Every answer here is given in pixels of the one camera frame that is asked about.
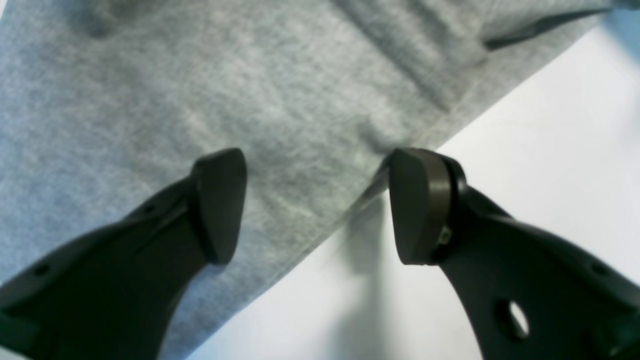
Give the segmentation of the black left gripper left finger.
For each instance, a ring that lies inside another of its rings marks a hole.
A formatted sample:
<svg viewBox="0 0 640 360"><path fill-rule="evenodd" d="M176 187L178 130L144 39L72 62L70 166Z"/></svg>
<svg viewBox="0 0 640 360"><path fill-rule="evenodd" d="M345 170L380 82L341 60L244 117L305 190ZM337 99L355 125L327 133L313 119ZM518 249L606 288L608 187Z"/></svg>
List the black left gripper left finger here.
<svg viewBox="0 0 640 360"><path fill-rule="evenodd" d="M37 260L1 287L1 350L155 360L192 279L233 259L247 182L242 150L211 153L121 221Z"/></svg>

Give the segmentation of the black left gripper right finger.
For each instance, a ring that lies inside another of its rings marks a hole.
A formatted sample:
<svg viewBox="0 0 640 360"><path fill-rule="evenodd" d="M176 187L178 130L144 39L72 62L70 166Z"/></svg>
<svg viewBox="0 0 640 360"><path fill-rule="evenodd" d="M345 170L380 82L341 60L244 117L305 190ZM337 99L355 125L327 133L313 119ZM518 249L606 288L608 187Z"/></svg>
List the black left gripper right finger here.
<svg viewBox="0 0 640 360"><path fill-rule="evenodd" d="M441 269L485 360L637 360L639 287L469 186L459 162L419 148L389 157L405 265Z"/></svg>

